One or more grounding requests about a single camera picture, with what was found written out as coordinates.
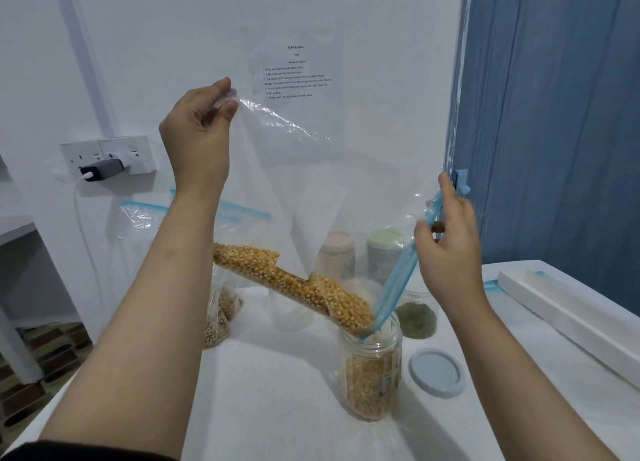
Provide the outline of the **person's right hand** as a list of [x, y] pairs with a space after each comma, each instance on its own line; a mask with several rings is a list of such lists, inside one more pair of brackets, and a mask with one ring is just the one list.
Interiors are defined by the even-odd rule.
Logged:
[[474, 207], [445, 173], [438, 176], [445, 232], [435, 245], [416, 248], [422, 278], [444, 309], [484, 294], [481, 240]]

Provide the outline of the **clear blue-zip plastic bag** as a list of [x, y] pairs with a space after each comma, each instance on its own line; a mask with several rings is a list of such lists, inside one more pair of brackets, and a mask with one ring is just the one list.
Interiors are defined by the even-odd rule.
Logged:
[[[434, 223], [442, 214], [441, 192], [433, 196], [420, 177], [346, 143], [338, 146], [309, 134], [253, 97], [233, 98], [239, 107], [231, 140], [241, 147], [239, 179], [245, 198], [256, 200], [255, 207], [272, 219], [249, 237], [222, 244], [274, 250], [278, 267], [308, 279], [316, 272], [316, 257], [328, 233], [348, 232], [355, 239], [355, 277], [337, 282], [369, 303], [374, 334], [394, 312], [416, 269], [416, 221]], [[381, 286], [367, 277], [366, 238], [388, 227], [403, 232], [404, 246]]]

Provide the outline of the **person's left forearm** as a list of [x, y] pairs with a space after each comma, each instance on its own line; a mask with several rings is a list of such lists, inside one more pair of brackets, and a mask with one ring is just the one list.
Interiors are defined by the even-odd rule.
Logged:
[[41, 441], [180, 458], [200, 370], [222, 188], [177, 185], [136, 278]]

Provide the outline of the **person's right forearm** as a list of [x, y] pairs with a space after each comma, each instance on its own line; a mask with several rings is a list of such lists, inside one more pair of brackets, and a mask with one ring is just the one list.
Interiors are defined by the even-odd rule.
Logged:
[[422, 277], [458, 338], [506, 461], [620, 461], [500, 320], [481, 279]]

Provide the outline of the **green-lidded jar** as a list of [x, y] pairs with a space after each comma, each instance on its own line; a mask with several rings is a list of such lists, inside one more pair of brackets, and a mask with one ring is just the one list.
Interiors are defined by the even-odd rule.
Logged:
[[403, 253], [404, 234], [388, 227], [371, 231], [366, 238], [367, 277], [384, 286]]

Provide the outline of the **printed paper sheet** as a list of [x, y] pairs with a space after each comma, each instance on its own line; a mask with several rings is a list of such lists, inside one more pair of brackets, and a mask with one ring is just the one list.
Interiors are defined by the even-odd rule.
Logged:
[[309, 33], [263, 36], [252, 47], [253, 99], [311, 135], [343, 146], [341, 44]]

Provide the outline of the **pink-lidded jar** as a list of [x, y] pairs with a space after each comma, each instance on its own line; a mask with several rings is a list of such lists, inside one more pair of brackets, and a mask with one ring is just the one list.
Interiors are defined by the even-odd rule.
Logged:
[[346, 231], [331, 231], [316, 257], [315, 271], [335, 280], [355, 277], [355, 239]]

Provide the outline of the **empty blue-zip plastic bag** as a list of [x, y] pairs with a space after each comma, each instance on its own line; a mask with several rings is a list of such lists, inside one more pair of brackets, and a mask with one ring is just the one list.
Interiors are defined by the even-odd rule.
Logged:
[[[116, 221], [119, 239], [153, 239], [169, 207], [152, 203], [124, 200]], [[244, 239], [261, 224], [272, 219], [269, 212], [220, 200], [214, 221], [214, 237], [219, 240]]]

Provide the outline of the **black charger plug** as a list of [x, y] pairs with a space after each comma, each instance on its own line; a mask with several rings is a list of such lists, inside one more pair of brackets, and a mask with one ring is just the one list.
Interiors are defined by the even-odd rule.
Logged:
[[110, 158], [79, 167], [79, 172], [85, 182], [103, 182], [119, 174], [123, 174], [125, 172], [125, 166], [118, 158]]

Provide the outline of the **grey-blue round jar lid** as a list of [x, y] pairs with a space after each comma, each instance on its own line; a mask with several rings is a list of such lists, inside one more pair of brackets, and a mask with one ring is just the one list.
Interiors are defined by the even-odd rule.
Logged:
[[421, 348], [413, 353], [408, 370], [421, 390], [437, 398], [455, 398], [467, 386], [465, 370], [460, 361], [438, 348]]

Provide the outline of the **clear jar with white contents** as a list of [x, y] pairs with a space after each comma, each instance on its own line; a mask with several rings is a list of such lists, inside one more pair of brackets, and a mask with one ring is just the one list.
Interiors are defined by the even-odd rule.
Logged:
[[302, 286], [295, 279], [269, 291], [270, 315], [275, 326], [284, 331], [299, 331], [314, 320], [314, 312], [308, 308]]

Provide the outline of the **yellow corn kernels in jar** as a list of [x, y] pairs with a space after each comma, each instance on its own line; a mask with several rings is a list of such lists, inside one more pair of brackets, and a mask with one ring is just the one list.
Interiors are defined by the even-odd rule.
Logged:
[[401, 378], [401, 354], [351, 355], [342, 369], [342, 394], [348, 409], [366, 421], [379, 421], [394, 409]]

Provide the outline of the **long white box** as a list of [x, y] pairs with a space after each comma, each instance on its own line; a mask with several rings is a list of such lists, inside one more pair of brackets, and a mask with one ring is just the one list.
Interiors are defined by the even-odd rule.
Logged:
[[640, 390], [640, 317], [595, 300], [542, 271], [500, 271], [497, 283], [592, 357]]

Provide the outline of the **small bag of soybeans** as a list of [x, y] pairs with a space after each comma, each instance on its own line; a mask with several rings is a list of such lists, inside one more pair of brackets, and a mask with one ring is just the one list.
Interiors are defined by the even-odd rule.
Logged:
[[230, 336], [230, 322], [244, 305], [236, 286], [236, 276], [232, 272], [213, 266], [203, 350], [217, 347]]

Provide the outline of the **black sleeve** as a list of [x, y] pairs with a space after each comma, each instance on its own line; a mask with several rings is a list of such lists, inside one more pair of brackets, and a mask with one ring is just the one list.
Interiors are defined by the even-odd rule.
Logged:
[[180, 461], [151, 451], [59, 441], [21, 444], [0, 461]]

